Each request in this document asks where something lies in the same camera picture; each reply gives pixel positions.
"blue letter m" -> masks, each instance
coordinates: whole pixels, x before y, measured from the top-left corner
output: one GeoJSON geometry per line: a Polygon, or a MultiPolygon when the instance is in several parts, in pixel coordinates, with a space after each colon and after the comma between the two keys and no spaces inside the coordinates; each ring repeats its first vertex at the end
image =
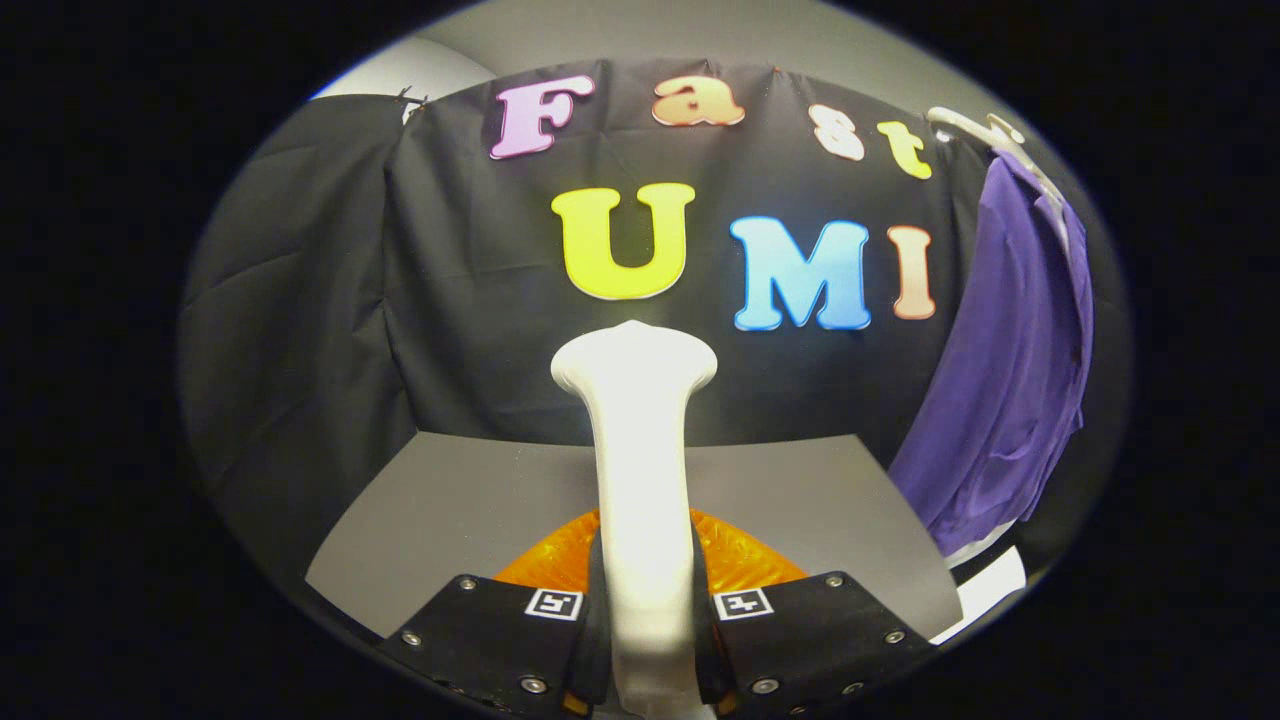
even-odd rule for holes
{"type": "Polygon", "coordinates": [[[746,306],[733,316],[741,331],[772,331],[782,324],[773,306],[773,288],[796,327],[809,322],[818,293],[827,288],[827,304],[818,324],[828,331],[858,331],[872,322],[863,300],[863,245],[870,234],[858,223],[827,223],[813,255],[800,255],[791,233],[777,218],[740,218],[728,227],[746,250],[746,306]]]}

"purple shirt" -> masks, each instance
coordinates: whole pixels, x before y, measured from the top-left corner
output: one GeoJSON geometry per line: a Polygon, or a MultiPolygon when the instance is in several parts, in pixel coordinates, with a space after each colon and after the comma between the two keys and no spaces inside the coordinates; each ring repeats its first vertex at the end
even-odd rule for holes
{"type": "Polygon", "coordinates": [[[1093,350],[1084,227],[1065,206],[1064,250],[1034,176],[996,155],[955,324],[890,466],[943,556],[1028,519],[1084,424],[1093,350]]]}

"yellow letter u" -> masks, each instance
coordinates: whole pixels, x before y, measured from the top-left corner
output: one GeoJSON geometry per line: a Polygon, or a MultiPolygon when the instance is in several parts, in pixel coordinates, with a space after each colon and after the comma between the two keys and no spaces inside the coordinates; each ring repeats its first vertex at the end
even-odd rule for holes
{"type": "Polygon", "coordinates": [[[678,182],[646,184],[636,199],[653,211],[653,259],[640,268],[613,261],[609,210],[622,199],[616,190],[591,187],[557,195],[552,211],[564,222],[564,269],[582,292],[602,300],[653,297],[676,284],[685,272],[685,205],[694,188],[678,182]]]}

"clothes hanger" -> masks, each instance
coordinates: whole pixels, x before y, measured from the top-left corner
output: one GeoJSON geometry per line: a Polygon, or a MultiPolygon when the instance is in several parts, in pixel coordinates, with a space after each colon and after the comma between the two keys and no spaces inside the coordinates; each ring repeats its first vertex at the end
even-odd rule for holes
{"type": "Polygon", "coordinates": [[[1039,182],[1041,191],[1053,208],[1053,231],[1057,233],[1057,238],[1062,243],[1062,251],[1066,252],[1068,259],[1070,259],[1070,250],[1066,238],[1066,217],[1062,213],[1062,206],[1066,204],[1066,200],[1062,196],[1062,191],[1053,184],[1053,181],[1051,181],[1048,176],[1039,169],[1036,161],[1030,159],[1027,151],[1023,150],[1021,143],[1027,141],[1027,137],[1023,136],[1023,133],[1018,132],[1016,128],[995,113],[987,114],[988,127],[982,127],[960,113],[947,108],[929,108],[929,111],[925,113],[925,118],[931,124],[942,123],[952,126],[966,132],[974,138],[986,142],[995,150],[1004,150],[1012,155],[1014,159],[1018,160],[1024,168],[1027,168],[1039,182]]]}

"bolt head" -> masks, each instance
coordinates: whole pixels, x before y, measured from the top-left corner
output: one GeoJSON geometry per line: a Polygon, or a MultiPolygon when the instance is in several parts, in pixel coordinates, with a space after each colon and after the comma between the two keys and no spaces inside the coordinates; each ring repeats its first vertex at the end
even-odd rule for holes
{"type": "Polygon", "coordinates": [[[778,687],[780,683],[773,678],[763,678],[760,680],[751,683],[751,692],[755,694],[769,694],[773,691],[778,689],[778,687]]]}
{"type": "Polygon", "coordinates": [[[538,678],[522,678],[520,680],[520,687],[531,694],[543,694],[547,692],[547,683],[539,680],[538,678]]]}

